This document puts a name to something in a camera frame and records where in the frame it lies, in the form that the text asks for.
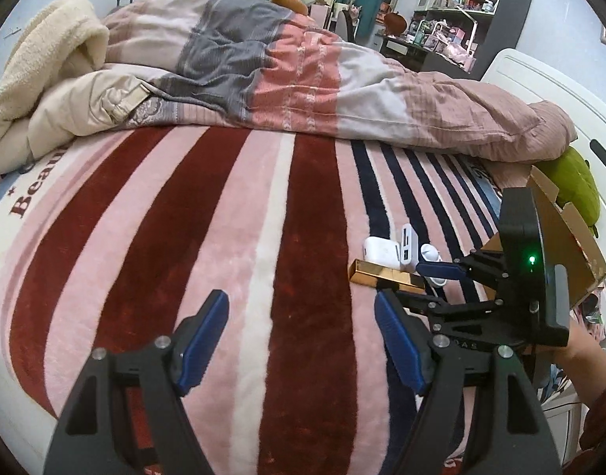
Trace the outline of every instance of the striped blanket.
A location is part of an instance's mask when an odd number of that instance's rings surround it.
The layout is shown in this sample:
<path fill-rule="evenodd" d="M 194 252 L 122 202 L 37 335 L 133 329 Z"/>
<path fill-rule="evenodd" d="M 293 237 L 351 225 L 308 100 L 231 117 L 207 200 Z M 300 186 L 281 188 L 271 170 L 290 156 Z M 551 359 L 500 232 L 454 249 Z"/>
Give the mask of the striped blanket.
<path fill-rule="evenodd" d="M 0 357 L 58 416 L 92 347 L 139 348 L 224 289 L 228 325 L 183 400 L 215 473 L 385 474 L 416 399 L 348 264 L 406 222 L 461 257 L 498 206 L 468 158 L 378 142 L 196 126 L 79 139 L 0 182 Z M 468 426 L 466 412 L 458 453 Z"/>

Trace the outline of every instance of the stuffed bear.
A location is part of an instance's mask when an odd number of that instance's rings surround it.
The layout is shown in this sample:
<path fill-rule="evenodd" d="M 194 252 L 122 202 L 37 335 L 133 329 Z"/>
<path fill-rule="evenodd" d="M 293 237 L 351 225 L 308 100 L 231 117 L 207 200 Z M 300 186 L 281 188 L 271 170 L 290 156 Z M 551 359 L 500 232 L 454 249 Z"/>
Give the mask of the stuffed bear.
<path fill-rule="evenodd" d="M 272 3 L 277 4 L 280 7 L 290 9 L 297 14 L 307 15 L 307 5 L 301 0 L 270 0 Z"/>

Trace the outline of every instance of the blue gripper pad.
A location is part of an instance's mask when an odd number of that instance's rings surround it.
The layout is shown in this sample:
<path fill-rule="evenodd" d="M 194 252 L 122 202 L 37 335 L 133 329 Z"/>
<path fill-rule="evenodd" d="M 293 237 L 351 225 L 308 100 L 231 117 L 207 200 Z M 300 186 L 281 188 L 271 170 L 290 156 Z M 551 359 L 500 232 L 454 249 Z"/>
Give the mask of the blue gripper pad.
<path fill-rule="evenodd" d="M 434 279 L 461 280 L 466 277 L 466 272 L 461 269 L 459 264 L 450 262 L 430 262 L 420 258 L 417 271 L 422 277 L 432 277 Z"/>
<path fill-rule="evenodd" d="M 389 289 L 377 294 L 374 313 L 401 382 L 423 396 L 435 375 L 431 333 L 419 318 L 405 312 Z"/>
<path fill-rule="evenodd" d="M 169 374 L 180 396 L 199 386 L 228 321 L 228 295 L 214 289 L 195 316 L 185 318 L 173 334 Z"/>

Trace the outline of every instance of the bed headboard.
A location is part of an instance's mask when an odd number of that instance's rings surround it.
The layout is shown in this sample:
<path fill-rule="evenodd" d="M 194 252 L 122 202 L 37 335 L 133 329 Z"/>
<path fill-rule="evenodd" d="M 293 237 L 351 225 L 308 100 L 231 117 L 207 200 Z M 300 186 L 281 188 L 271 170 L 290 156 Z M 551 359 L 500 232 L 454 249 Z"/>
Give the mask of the bed headboard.
<path fill-rule="evenodd" d="M 572 146 L 589 161 L 600 191 L 602 209 L 596 228 L 598 245 L 606 260 L 606 104 L 563 73 L 511 49 L 496 56 L 481 80 L 509 91 L 526 103 L 553 102 L 574 121 L 578 139 Z M 606 304 L 602 316 L 606 328 Z"/>

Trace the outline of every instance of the gold box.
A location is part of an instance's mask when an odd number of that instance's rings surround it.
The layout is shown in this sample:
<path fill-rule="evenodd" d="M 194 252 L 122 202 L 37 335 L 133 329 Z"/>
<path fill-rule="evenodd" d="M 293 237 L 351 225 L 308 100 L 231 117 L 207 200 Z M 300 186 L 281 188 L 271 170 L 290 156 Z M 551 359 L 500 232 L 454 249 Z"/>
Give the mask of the gold box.
<path fill-rule="evenodd" d="M 424 279 L 419 275 L 400 272 L 378 264 L 356 259 L 349 266 L 349 280 L 369 287 L 377 287 L 378 280 L 397 283 L 399 289 L 423 295 Z"/>

